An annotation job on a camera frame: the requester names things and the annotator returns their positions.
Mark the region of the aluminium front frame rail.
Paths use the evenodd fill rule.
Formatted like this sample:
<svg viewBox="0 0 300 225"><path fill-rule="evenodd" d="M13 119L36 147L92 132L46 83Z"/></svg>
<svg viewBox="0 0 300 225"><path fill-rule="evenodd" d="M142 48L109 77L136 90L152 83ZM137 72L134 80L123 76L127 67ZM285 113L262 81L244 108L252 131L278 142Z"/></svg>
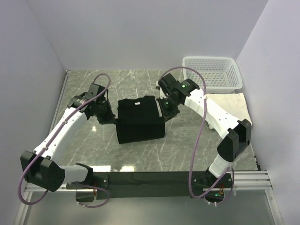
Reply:
<svg viewBox="0 0 300 225"><path fill-rule="evenodd" d="M234 172L234 189L235 190L272 190L272 184L265 171L235 171ZM24 192L44 192L45 189L34 184L27 184ZM74 185L63 184L56 192L91 192L84 191Z"/></svg>

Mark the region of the folded white t shirt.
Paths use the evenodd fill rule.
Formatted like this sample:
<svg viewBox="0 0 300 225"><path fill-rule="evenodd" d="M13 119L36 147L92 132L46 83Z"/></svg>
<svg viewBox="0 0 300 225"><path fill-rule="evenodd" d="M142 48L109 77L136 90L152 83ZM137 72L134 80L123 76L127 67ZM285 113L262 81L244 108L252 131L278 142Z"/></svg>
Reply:
<svg viewBox="0 0 300 225"><path fill-rule="evenodd" d="M247 119L253 125L243 93L207 94L207 98L214 101L224 111L238 120L243 121Z"/></svg>

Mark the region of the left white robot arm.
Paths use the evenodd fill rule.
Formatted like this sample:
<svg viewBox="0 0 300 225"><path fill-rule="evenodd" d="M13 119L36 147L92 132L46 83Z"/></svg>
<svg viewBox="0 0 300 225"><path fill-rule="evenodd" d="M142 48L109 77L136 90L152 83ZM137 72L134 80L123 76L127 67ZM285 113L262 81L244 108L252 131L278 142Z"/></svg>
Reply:
<svg viewBox="0 0 300 225"><path fill-rule="evenodd" d="M93 169L77 163L60 166L58 161L81 126L91 117L102 125L115 123L108 100L108 89L92 83L87 92L70 99L64 114L46 139L32 152L21 155L26 182L54 192L63 184L78 183L82 188L95 184Z"/></svg>

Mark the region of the aluminium left side rail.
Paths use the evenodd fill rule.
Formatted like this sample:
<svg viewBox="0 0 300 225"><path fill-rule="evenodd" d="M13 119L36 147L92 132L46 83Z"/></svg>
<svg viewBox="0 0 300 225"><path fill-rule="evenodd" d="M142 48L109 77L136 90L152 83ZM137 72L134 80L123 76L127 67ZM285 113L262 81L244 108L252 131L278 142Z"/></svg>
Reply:
<svg viewBox="0 0 300 225"><path fill-rule="evenodd" d="M55 107L54 117L50 126L50 131L52 131L54 127L59 123L59 120L62 118L62 115L65 109L67 108L67 104L70 101L70 99L75 95L84 92L85 88L87 88L90 85L90 80L94 79L93 74L98 74L100 72L101 70L67 70L64 83L60 90L59 99ZM125 81L129 80L130 78L137 79L137 77L142 73L145 73L150 78L150 81L148 82L148 88L154 87L154 70L115 69L108 71L104 70L104 72L107 73L109 76L116 76L114 79L112 79L112 88L110 89L110 91L112 91L112 93L114 94L114 97L112 98L113 101L117 100L116 94L120 93L121 90L125 89L123 87ZM65 150L59 152L57 162L59 163L59 165L71 165L75 162L74 155L75 149L73 148L73 145L71 143L68 143Z"/></svg>

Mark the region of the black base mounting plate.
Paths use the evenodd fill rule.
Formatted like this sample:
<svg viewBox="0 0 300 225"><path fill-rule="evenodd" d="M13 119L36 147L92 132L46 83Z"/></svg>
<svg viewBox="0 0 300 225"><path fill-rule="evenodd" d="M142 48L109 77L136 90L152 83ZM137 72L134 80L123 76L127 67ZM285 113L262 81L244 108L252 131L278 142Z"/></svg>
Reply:
<svg viewBox="0 0 300 225"><path fill-rule="evenodd" d="M107 190L112 198L191 197L188 174L189 172L94 172L94 183L91 186ZM216 180L207 171L194 171L191 179L194 195L204 193ZM228 172L214 188L231 188L232 184L232 176ZM75 199L81 203L107 198L103 191L85 192L87 188L75 184L67 184L67 189L76 190Z"/></svg>

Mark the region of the white perforated plastic basket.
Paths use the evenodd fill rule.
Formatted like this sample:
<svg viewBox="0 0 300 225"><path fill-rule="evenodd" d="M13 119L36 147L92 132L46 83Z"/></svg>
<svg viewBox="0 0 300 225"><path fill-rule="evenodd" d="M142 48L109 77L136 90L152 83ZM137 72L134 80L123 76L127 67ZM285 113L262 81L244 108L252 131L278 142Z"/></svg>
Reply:
<svg viewBox="0 0 300 225"><path fill-rule="evenodd" d="M187 56L182 65L202 75L207 93L229 94L243 87L238 66L232 58Z"/></svg>

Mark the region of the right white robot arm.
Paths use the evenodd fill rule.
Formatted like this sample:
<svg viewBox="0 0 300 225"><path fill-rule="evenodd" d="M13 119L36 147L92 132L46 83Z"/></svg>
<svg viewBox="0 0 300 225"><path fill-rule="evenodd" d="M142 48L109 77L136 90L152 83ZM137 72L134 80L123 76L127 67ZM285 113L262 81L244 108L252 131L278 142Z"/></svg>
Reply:
<svg viewBox="0 0 300 225"><path fill-rule="evenodd" d="M165 121L174 118L180 112L178 106L184 105L199 114L221 137L217 156L202 179L204 185L218 186L222 182L222 173L250 144L250 121L240 120L225 111L191 79L179 82L171 74L166 74L157 81L156 87L160 91L157 101Z"/></svg>

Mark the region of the black t shirt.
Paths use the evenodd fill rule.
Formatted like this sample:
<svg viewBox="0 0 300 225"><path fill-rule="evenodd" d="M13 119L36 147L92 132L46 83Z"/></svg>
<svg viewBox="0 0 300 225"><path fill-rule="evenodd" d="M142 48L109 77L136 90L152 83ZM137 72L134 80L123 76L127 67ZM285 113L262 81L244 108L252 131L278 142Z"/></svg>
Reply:
<svg viewBox="0 0 300 225"><path fill-rule="evenodd" d="M154 96L118 101L116 132L120 144L163 138L165 122Z"/></svg>

